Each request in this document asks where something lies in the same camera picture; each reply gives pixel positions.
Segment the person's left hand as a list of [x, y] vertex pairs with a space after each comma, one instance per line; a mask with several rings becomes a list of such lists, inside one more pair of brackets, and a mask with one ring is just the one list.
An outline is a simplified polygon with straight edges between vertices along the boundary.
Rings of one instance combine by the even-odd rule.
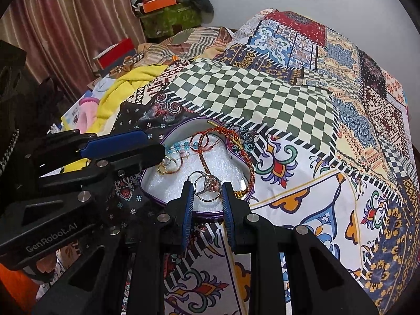
[[56, 253], [51, 253], [38, 260], [35, 265], [35, 275], [39, 280], [52, 280], [57, 264]]

